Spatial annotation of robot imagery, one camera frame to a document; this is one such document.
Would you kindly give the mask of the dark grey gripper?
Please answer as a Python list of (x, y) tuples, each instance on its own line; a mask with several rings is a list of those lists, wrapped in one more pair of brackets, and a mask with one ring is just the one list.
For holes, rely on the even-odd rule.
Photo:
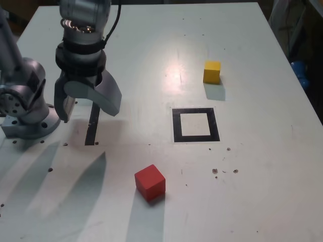
[[(81, 55), (68, 51), (63, 44), (57, 46), (56, 64), (62, 72), (55, 82), (54, 107), (62, 121), (70, 120), (75, 98), (91, 100), (108, 115), (119, 113), (122, 94), (115, 79), (105, 70), (105, 63), (103, 50)], [(69, 81), (68, 77), (85, 78), (97, 86), (92, 88), (80, 81)]]

